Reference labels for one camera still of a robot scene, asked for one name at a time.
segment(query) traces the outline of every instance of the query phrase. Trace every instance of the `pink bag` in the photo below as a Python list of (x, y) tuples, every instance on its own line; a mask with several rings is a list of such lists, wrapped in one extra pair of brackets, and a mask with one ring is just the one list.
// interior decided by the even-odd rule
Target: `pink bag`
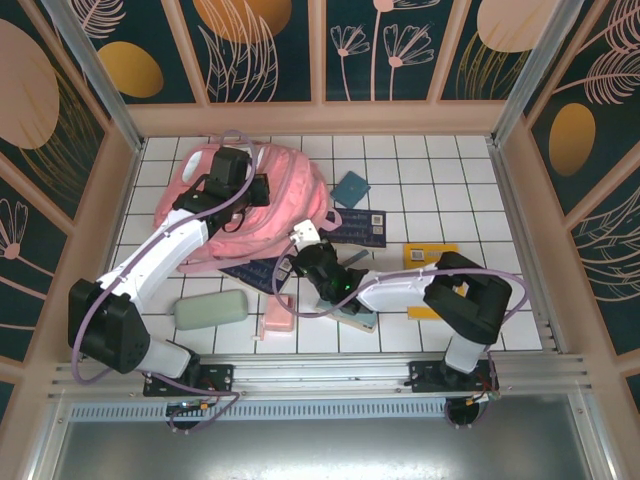
[[(305, 154), (267, 143), (256, 143), (256, 147), (258, 151), (262, 150), (257, 172), (267, 174), (271, 205), (247, 209), (244, 223), (238, 231), (234, 232), (240, 219), (227, 225), (226, 229), (233, 233), (220, 230), (206, 245), (194, 251), (178, 267), (180, 272), (216, 270), (251, 260), (277, 257), (289, 244), (289, 233), (293, 226), (306, 219), (311, 219), (316, 228), (327, 231), (340, 226), (337, 213), (334, 213), (335, 222), (326, 220), (327, 212), (335, 210), (329, 207), (329, 192), (322, 174)], [(209, 172), (218, 148), (219, 144), (201, 145), (185, 157), (156, 207), (156, 228), (167, 217), (178, 195), (187, 191), (201, 175)], [(185, 182), (185, 167), (198, 152), (202, 152), (200, 163), (191, 172), (188, 182)]]

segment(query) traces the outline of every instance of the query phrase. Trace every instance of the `green sponge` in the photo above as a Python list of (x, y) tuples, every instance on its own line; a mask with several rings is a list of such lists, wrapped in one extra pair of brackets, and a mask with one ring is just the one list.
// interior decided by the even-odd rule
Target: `green sponge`
[(246, 319), (249, 316), (249, 301), (242, 290), (209, 293), (178, 300), (174, 314), (178, 330), (217, 327)]

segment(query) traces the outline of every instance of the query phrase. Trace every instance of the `yellow card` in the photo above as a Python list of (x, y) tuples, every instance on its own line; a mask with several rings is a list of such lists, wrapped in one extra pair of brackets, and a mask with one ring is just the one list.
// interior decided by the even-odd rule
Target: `yellow card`
[[(404, 246), (404, 268), (420, 268), (425, 265), (436, 263), (444, 252), (457, 252), (458, 245), (452, 243), (429, 244), (429, 243), (407, 243)], [(458, 293), (464, 294), (464, 287), (458, 288)], [(440, 316), (433, 309), (427, 306), (409, 307), (407, 309), (409, 318), (412, 320), (438, 320)]]

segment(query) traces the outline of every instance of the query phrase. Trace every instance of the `flower illustration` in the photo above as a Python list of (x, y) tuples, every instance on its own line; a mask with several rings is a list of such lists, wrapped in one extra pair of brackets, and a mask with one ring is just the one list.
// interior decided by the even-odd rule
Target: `flower illustration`
[(0, 200), (0, 258), (14, 260), (20, 256), (20, 242), (27, 226), (29, 209), (16, 202), (15, 211), (6, 198)]
[(406, 65), (418, 65), (433, 60), (433, 49), (427, 48), (431, 43), (429, 27), (422, 28), (409, 25), (398, 36), (398, 25), (385, 27), (384, 46), (391, 65), (389, 82), (389, 100), (393, 100), (393, 80), (396, 68)]
[(340, 55), (340, 66), (342, 67), (342, 83), (344, 84), (344, 92), (347, 95), (347, 101), (351, 101), (349, 95), (349, 86), (347, 85), (347, 75), (344, 69), (344, 58), (349, 55), (358, 55), (368, 52), (371, 48), (369, 42), (366, 42), (366, 36), (362, 31), (362, 25), (359, 27), (342, 27), (335, 26), (331, 28), (331, 40), (336, 47), (338, 55)]
[(376, 100), (376, 52), (378, 47), (378, 30), (380, 29), (380, 16), (393, 10), (416, 10), (418, 8), (433, 7), (440, 0), (373, 0), (373, 6), (377, 10), (376, 22), (373, 27), (373, 48), (371, 54), (371, 101)]
[(373, 0), (373, 6), (379, 12), (391, 10), (414, 10), (416, 8), (432, 7), (440, 3), (440, 0)]

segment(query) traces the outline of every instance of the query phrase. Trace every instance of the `barcode label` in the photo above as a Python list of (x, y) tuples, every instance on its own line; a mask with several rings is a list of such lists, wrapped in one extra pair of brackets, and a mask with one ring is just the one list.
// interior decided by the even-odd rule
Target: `barcode label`
[(288, 258), (285, 258), (280, 264), (280, 268), (285, 272), (290, 272), (292, 267), (293, 265), (291, 265), (291, 262), (289, 261)]
[(424, 252), (422, 250), (411, 250), (411, 260), (414, 262), (424, 261)]

